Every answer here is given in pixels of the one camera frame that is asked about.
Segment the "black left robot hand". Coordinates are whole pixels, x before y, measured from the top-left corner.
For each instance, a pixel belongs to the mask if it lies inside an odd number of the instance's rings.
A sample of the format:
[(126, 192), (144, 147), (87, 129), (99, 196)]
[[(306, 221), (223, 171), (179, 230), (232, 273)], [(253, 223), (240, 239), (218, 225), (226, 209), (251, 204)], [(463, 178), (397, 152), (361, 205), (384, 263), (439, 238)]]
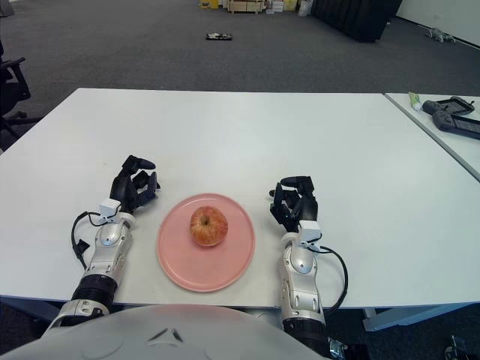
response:
[(129, 155), (114, 178), (110, 199), (120, 202), (120, 212), (133, 214), (157, 198), (156, 166), (149, 160)]

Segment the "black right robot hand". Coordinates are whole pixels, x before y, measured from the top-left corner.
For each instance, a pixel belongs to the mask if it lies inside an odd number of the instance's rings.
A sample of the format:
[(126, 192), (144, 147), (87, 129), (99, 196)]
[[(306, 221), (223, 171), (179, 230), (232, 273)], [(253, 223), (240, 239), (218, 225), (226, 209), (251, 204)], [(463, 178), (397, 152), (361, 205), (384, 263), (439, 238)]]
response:
[(271, 214), (288, 233), (297, 233), (300, 221), (317, 221), (318, 203), (310, 176), (282, 178), (268, 194), (273, 199)]

